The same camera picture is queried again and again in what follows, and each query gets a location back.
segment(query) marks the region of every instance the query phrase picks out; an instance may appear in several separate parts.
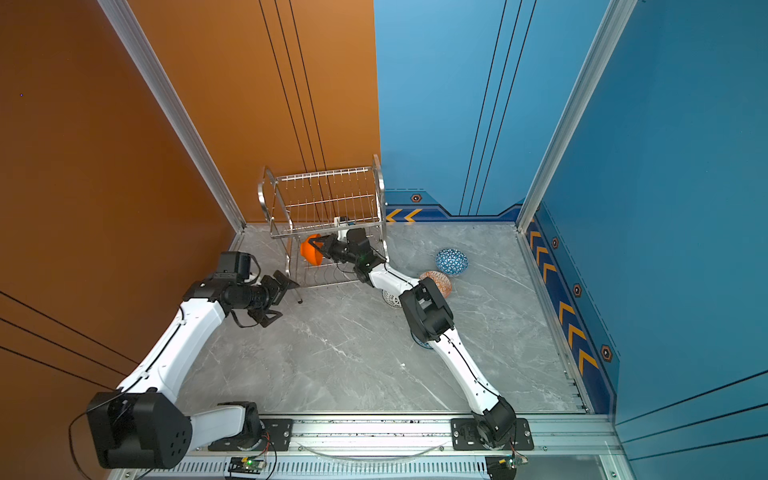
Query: blue wall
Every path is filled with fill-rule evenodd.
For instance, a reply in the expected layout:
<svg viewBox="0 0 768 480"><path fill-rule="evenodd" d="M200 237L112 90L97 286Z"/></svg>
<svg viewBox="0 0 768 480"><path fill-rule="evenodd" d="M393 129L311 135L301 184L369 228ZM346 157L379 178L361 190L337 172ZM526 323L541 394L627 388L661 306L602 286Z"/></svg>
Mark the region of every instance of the blue wall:
<svg viewBox="0 0 768 480"><path fill-rule="evenodd" d="M425 191L453 215L518 203L607 4L376 0L387 189Z"/></svg>
<svg viewBox="0 0 768 480"><path fill-rule="evenodd" d="M621 359L640 480L768 478L767 19L638 2L545 195Z"/></svg>

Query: yellow chevron stripe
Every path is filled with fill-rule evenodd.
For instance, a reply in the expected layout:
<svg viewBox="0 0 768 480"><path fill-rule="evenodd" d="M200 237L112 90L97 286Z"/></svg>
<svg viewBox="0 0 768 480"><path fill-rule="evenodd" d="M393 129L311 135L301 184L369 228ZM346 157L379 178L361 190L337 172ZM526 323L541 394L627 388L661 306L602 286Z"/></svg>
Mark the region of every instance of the yellow chevron stripe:
<svg viewBox="0 0 768 480"><path fill-rule="evenodd" d="M581 374L581 376L584 376L584 361L587 360L589 363L591 363L596 369L600 369L598 366L598 362L593 359L588 353L586 353L584 350L578 351L578 371Z"/></svg>
<svg viewBox="0 0 768 480"><path fill-rule="evenodd" d="M541 265L539 260L541 259L542 253L549 254L549 250L545 249L544 247L536 247L536 265Z"/></svg>
<svg viewBox="0 0 768 480"><path fill-rule="evenodd" d="M533 250L533 237L541 238L541 234L539 232L531 232L531 250Z"/></svg>
<svg viewBox="0 0 768 480"><path fill-rule="evenodd" d="M554 265L544 262L544 283L547 283L547 270L558 271L558 269L554 268Z"/></svg>
<svg viewBox="0 0 768 480"><path fill-rule="evenodd" d="M571 346L571 348L574 347L574 333L576 335L579 335L583 339L587 339L587 337L584 335L584 332L573 326L573 324L568 326L568 345Z"/></svg>
<svg viewBox="0 0 768 480"><path fill-rule="evenodd" d="M576 315L576 312L574 312L574 309L570 305L560 302L560 324L561 325L563 324L563 311L571 312L574 315Z"/></svg>
<svg viewBox="0 0 768 480"><path fill-rule="evenodd" d="M410 214L406 215L406 220L407 220L407 221L409 221L409 222L411 222L411 223L416 223L416 220L413 220L413 217L414 217L414 216L415 216L415 215L416 215L418 212L420 212L420 211L422 211L422 209L421 209L421 208L417 208L416 210L414 210L414 211L413 211L413 212L411 212Z"/></svg>
<svg viewBox="0 0 768 480"><path fill-rule="evenodd" d="M386 216L386 221L395 223L397 220L395 220L393 217L400 212L402 212L402 208L396 208L395 211Z"/></svg>

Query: blue patterned bowl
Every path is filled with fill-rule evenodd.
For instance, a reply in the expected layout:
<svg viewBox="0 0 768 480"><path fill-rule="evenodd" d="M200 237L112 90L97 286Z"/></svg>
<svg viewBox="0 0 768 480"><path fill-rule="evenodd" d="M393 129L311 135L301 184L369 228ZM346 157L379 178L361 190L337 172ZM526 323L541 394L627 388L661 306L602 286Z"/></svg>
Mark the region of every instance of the blue patterned bowl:
<svg viewBox="0 0 768 480"><path fill-rule="evenodd" d="M435 255L435 263L445 275L456 276L467 270L469 259L455 248L446 248Z"/></svg>

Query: marble floor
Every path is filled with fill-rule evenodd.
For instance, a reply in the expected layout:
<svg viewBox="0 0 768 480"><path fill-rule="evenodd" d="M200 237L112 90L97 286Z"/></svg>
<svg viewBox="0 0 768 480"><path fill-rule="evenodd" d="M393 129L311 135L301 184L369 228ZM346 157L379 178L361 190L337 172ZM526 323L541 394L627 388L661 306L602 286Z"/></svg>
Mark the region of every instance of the marble floor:
<svg viewBox="0 0 768 480"><path fill-rule="evenodd" d="M435 270L454 247L469 268L448 298L455 325L488 380L518 412L583 412L509 224L389 225L391 264L411 276ZM250 226L239 250L263 272L282 267L282 247ZM458 383L433 351L411 339L402 311L362 283L301 289L266 329L226 319L208 339L177 405L195 413L254 401L261 412L468 412ZM244 313L244 320L250 318Z"/></svg>

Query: dish rack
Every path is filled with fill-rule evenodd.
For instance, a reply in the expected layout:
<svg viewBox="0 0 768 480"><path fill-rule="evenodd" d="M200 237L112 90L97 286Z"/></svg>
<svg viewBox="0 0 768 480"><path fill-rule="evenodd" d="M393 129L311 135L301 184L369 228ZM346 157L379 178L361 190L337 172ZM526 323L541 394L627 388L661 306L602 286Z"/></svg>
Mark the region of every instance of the dish rack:
<svg viewBox="0 0 768 480"><path fill-rule="evenodd" d="M368 167L342 168L275 177L269 168L259 182L259 202L270 236L286 254L286 274L303 288L356 282L349 264L323 258L319 266L300 254L311 235L363 227L371 246L387 260L384 178L379 156ZM347 224L337 219L346 218Z"/></svg>

